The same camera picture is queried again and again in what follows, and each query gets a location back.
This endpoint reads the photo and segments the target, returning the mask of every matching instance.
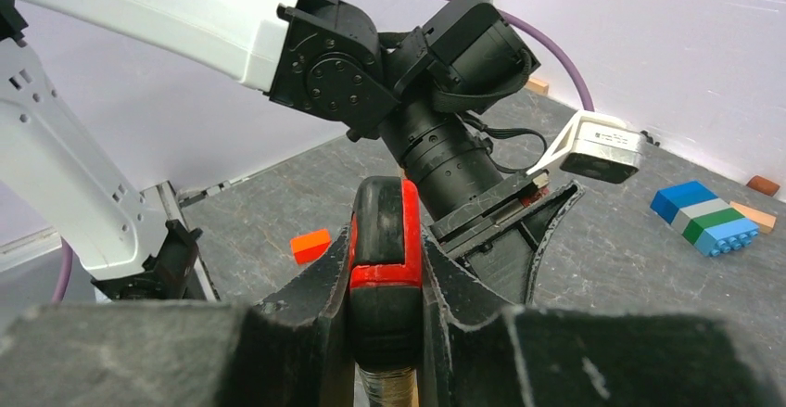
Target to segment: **robotic arm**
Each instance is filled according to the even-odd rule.
[[[24,1],[342,121],[353,141],[381,136],[453,259],[488,253],[505,233],[491,222],[501,212],[516,221],[519,200],[538,194],[549,167],[613,183],[638,169],[642,137],[618,119],[580,111],[536,166],[503,180],[490,140],[470,134],[461,116],[518,91],[539,64],[488,0],[452,0],[422,28],[397,34],[378,34],[367,15],[338,0]],[[24,43],[13,2],[0,4],[0,176],[71,243],[111,298],[181,297],[195,239],[152,210],[95,144]]]

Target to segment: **wall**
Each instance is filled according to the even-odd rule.
[[[381,31],[408,31],[438,0],[346,0]],[[201,65],[36,6],[28,42],[60,95],[139,189],[202,189],[340,136],[340,124],[277,107]],[[0,245],[47,226],[0,183]]]
[[[786,184],[786,0],[495,2],[564,48],[601,112],[734,180]],[[538,53],[535,76],[578,107],[562,68]]]

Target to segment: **lego block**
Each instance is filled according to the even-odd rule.
[[[697,194],[696,198],[683,199],[679,202],[679,206],[674,204],[676,198],[691,194]],[[702,203],[713,198],[717,198],[717,196],[704,187],[703,184],[692,181],[667,187],[656,192],[653,202],[650,204],[650,208],[660,215],[661,218],[666,220],[667,223],[671,224],[679,209]]]
[[[759,233],[762,234],[771,233],[772,228],[775,227],[775,221],[778,219],[772,214],[767,214],[761,210],[755,210],[743,205],[742,203],[737,203],[736,201],[731,202],[731,207],[735,210],[738,210],[740,214],[745,216],[746,219],[756,223],[759,227]]]
[[[326,229],[295,237],[289,241],[298,265],[316,261],[330,246],[330,233]]]
[[[688,227],[685,228],[685,231],[682,233],[682,236],[692,244],[695,244],[704,231],[720,224],[733,222],[743,218],[744,217],[738,210],[729,207],[727,210],[720,210],[691,220],[688,223]]]
[[[780,189],[780,184],[777,184],[759,175],[755,175],[754,178],[748,182],[747,186],[770,197],[775,196],[775,194],[777,194],[778,190]]]
[[[531,92],[535,92],[538,95],[549,94],[549,84],[545,81],[539,80],[538,78],[530,78],[529,81],[524,84],[524,88]]]
[[[756,223],[741,218],[704,230],[693,246],[705,256],[715,257],[747,247],[758,234]]]
[[[690,223],[691,220],[697,219],[703,215],[718,212],[720,210],[727,210],[728,208],[730,208],[729,203],[721,200],[720,198],[690,205],[688,207],[682,208],[677,212],[677,215],[674,217],[674,221],[671,223],[671,227],[678,233],[683,234],[685,232],[685,228],[688,227],[688,223]]]

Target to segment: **brown block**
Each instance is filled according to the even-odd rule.
[[[530,78],[529,81],[524,84],[524,88],[535,92],[538,95],[548,95],[549,94],[549,84],[539,80],[538,78]]]
[[[751,181],[748,182],[748,187],[750,187],[753,190],[759,191],[762,194],[772,197],[780,189],[780,184],[771,182],[762,176],[755,175],[754,178],[752,178]]]
[[[740,214],[744,215],[748,219],[751,219],[753,223],[758,224],[759,232],[762,234],[771,233],[772,228],[775,227],[775,221],[778,218],[772,214],[767,214],[766,212],[762,212],[761,210],[755,210],[753,208],[749,208],[743,205],[742,203],[737,203],[736,201],[732,201],[730,205],[732,208],[739,211]]]

